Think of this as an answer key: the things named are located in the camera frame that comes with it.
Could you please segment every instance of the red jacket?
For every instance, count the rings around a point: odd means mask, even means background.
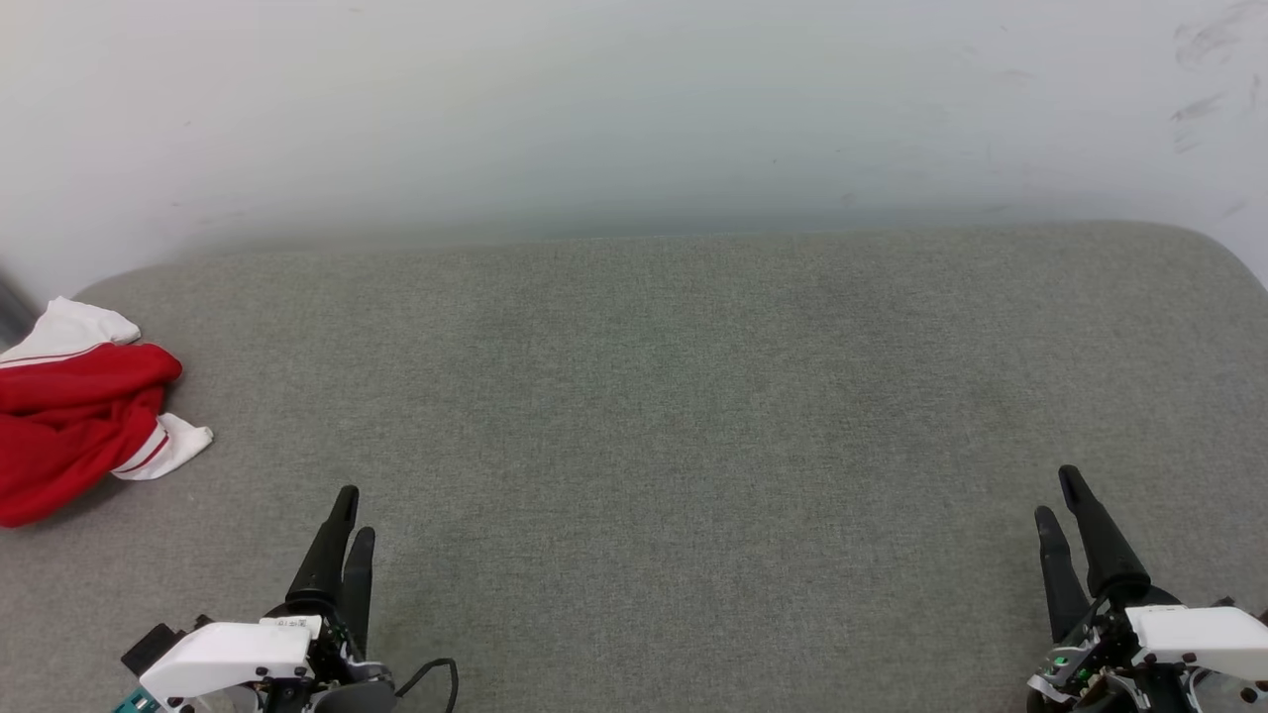
[[[165,443],[138,450],[156,434],[164,387],[180,377],[180,362],[153,344],[105,343],[60,362],[43,359],[0,368],[6,528],[48,516],[137,455],[139,464],[153,458]]]

